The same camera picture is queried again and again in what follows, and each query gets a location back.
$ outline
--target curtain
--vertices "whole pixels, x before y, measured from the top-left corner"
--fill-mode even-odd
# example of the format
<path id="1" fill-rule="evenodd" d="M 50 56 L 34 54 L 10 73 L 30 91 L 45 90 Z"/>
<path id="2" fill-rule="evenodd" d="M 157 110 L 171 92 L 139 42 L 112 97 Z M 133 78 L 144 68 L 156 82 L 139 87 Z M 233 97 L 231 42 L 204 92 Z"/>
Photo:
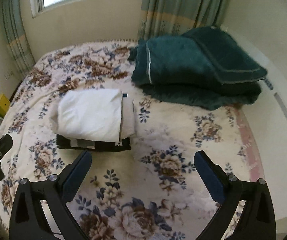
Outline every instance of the curtain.
<path id="1" fill-rule="evenodd" d="M 23 28 L 19 0 L 2 0 L 2 17 L 8 50 L 23 79 L 36 62 Z"/>
<path id="2" fill-rule="evenodd" d="M 220 25 L 228 0 L 142 0 L 138 38 L 180 35 L 200 26 Z"/>

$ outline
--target pink stripe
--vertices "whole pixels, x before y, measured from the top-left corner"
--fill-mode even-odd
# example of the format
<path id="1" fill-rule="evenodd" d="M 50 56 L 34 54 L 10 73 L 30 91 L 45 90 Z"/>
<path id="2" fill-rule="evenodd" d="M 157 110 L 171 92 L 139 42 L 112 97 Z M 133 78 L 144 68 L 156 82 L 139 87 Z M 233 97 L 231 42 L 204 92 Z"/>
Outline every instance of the pink stripe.
<path id="1" fill-rule="evenodd" d="M 264 178 L 259 149 L 253 137 L 249 123 L 241 109 L 233 108 L 236 114 L 236 123 L 241 134 L 241 140 L 246 154 L 246 160 L 250 168 L 250 181 Z"/>

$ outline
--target yellow box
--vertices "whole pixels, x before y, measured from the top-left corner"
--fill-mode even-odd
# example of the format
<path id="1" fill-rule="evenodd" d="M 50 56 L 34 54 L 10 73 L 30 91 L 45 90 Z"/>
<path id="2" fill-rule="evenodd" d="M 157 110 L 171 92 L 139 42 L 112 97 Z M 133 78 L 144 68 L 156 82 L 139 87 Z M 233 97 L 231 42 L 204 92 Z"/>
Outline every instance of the yellow box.
<path id="1" fill-rule="evenodd" d="M 0 116 L 5 117 L 10 106 L 10 101 L 4 94 L 0 94 Z"/>

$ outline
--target blue gripper pad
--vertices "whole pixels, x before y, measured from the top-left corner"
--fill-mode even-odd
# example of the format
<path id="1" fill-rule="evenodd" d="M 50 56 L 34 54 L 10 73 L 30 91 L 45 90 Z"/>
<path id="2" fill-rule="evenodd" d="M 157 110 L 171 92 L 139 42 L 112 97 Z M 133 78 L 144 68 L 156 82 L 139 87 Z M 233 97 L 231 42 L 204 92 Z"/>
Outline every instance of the blue gripper pad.
<path id="1" fill-rule="evenodd" d="M 71 164 L 74 166 L 74 168 L 70 171 L 64 184 L 62 185 L 61 199 L 65 203 L 73 200 L 82 181 L 87 175 L 87 172 L 91 167 L 91 164 L 92 164 L 92 156 L 88 151 L 81 153 L 81 156 Z"/>
<path id="2" fill-rule="evenodd" d="M 208 162 L 201 155 L 202 151 L 195 153 L 194 165 L 202 181 L 209 191 L 213 201 L 223 204 L 225 200 L 224 186 L 217 177 L 216 173 L 209 166 Z"/>

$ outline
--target folded green blanket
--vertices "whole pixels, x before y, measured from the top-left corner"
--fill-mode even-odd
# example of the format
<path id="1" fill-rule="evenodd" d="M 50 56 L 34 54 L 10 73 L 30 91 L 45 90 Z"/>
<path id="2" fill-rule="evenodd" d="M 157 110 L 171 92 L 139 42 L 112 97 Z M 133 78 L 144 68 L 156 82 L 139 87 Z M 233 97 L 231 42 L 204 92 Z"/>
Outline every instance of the folded green blanket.
<path id="1" fill-rule="evenodd" d="M 211 61 L 217 80 L 222 84 L 255 82 L 267 76 L 267 70 L 256 63 L 236 41 L 219 28 L 201 27 L 182 35 L 191 38 Z"/>
<path id="2" fill-rule="evenodd" d="M 221 73 L 215 71 L 213 63 L 192 38 L 161 36 L 139 40 L 130 58 L 134 57 L 136 68 L 132 81 L 144 93 L 161 101 L 214 110 L 233 103 L 252 104 L 261 93 L 259 84 L 251 80 L 220 82 L 217 75 Z M 249 77 L 253 78 L 254 71 L 250 73 Z"/>

